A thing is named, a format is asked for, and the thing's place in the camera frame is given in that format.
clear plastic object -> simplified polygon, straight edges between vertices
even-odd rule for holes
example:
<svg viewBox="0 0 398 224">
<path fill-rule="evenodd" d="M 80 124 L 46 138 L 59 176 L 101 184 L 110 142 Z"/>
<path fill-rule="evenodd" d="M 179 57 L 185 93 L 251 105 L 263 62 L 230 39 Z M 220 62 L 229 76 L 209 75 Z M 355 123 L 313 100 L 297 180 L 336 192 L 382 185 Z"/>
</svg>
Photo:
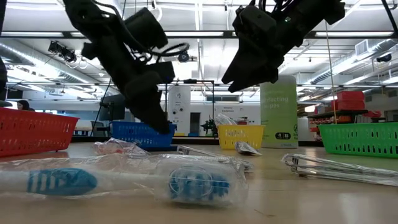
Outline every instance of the clear plastic object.
<svg viewBox="0 0 398 224">
<path fill-rule="evenodd" d="M 157 198 L 162 200 L 225 206 L 240 205 L 247 195 L 242 169 L 236 170 L 228 163 L 167 154 L 142 159 L 115 153 L 3 162 L 0 163 L 0 182 L 0 195 L 7 196 L 86 198 L 104 194 L 148 194 L 155 189 Z M 180 194 L 172 194 L 178 186 Z M 199 194 L 199 191 L 209 191 L 209 186 L 212 194 Z M 216 197 L 221 188 L 223 193 Z"/>
<path fill-rule="evenodd" d="M 251 145 L 244 141 L 235 142 L 235 149 L 240 154 L 262 156 L 259 151 L 257 151 L 255 148 L 253 148 Z"/>
<path fill-rule="evenodd" d="M 236 124 L 234 120 L 232 120 L 230 117 L 223 115 L 223 114 L 218 114 L 214 118 L 214 122 L 216 123 L 217 126 L 222 125 L 222 124 Z"/>
<path fill-rule="evenodd" d="M 347 180 L 398 187 L 398 172 L 330 161 L 301 154 L 286 154 L 282 162 L 302 177 Z"/>
<path fill-rule="evenodd" d="M 159 162 L 155 174 L 169 177 L 155 186 L 159 200 L 225 207 L 242 205 L 248 196 L 243 172 L 231 164 L 171 156 Z"/>
<path fill-rule="evenodd" d="M 94 150 L 97 155 L 107 155 L 112 153 L 121 153 L 130 157 L 139 157 L 150 155 L 149 152 L 138 146 L 139 142 L 126 142 L 120 139 L 111 138 L 106 142 L 94 143 Z"/>
<path fill-rule="evenodd" d="M 207 160 L 211 160 L 211 161 L 218 161 L 218 162 L 230 162 L 232 163 L 232 165 L 234 165 L 236 170 L 240 170 L 240 168 L 243 167 L 245 172 L 253 172 L 254 171 L 254 164 L 249 162 L 249 161 L 245 161 L 242 159 L 238 159 L 232 156 L 224 156 L 221 154 L 216 154 L 216 153 L 212 153 L 212 152 L 208 152 L 208 151 L 203 151 L 203 150 L 199 150 L 199 149 L 194 149 L 188 146 L 179 146 L 177 148 L 177 152 L 181 155 L 189 155 L 191 152 L 193 153 L 197 153 L 199 155 L 206 155 L 206 156 L 202 156 L 202 159 L 207 159 Z"/>
</svg>

disinfecting wipes container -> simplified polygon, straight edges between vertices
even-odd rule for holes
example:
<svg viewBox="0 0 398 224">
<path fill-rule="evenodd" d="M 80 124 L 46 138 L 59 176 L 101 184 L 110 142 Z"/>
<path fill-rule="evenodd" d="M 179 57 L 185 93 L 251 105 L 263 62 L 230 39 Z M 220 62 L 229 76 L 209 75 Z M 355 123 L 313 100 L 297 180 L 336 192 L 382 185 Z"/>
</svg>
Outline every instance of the disinfecting wipes container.
<svg viewBox="0 0 398 224">
<path fill-rule="evenodd" d="M 265 125 L 262 147 L 296 148 L 297 93 L 296 79 L 280 75 L 276 83 L 262 83 L 261 124 Z"/>
</svg>

blue basket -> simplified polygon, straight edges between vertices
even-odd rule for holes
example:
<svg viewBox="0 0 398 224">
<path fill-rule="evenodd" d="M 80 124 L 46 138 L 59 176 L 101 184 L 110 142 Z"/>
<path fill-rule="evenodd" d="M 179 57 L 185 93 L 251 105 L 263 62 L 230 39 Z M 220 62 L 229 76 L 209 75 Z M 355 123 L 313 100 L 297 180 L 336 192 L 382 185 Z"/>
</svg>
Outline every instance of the blue basket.
<svg viewBox="0 0 398 224">
<path fill-rule="evenodd" d="M 140 147 L 169 147 L 175 131 L 175 124 L 170 124 L 170 134 L 159 134 L 144 123 L 113 121 L 112 137 L 127 142 L 141 142 Z"/>
</svg>

toothbrush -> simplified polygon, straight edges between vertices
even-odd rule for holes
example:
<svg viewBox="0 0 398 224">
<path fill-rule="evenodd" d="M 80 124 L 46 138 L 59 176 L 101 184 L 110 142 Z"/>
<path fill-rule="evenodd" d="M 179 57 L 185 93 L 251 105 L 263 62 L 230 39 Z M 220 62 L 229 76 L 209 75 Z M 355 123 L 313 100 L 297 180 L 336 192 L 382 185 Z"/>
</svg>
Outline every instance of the toothbrush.
<svg viewBox="0 0 398 224">
<path fill-rule="evenodd" d="M 0 191 L 79 196 L 149 187 L 155 189 L 155 197 L 161 200 L 207 205 L 234 203 L 231 189 L 240 189 L 241 183 L 232 167 L 191 163 L 193 165 L 160 162 L 155 174 L 151 175 L 75 167 L 0 171 Z"/>
</svg>

red basket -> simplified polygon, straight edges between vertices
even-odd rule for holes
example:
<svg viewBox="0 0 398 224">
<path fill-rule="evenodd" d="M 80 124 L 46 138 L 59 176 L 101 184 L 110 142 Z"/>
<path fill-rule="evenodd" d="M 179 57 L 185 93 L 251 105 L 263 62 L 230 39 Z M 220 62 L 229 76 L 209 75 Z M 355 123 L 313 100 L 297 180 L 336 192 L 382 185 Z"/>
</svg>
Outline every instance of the red basket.
<svg viewBox="0 0 398 224">
<path fill-rule="evenodd" d="M 361 101 L 365 100 L 365 94 L 362 91 L 341 91 L 337 93 L 338 101 Z"/>
<path fill-rule="evenodd" d="M 339 110 L 363 110 L 365 109 L 364 101 L 337 101 Z"/>
<path fill-rule="evenodd" d="M 66 149 L 78 120 L 68 116 L 0 108 L 0 156 Z"/>
</svg>

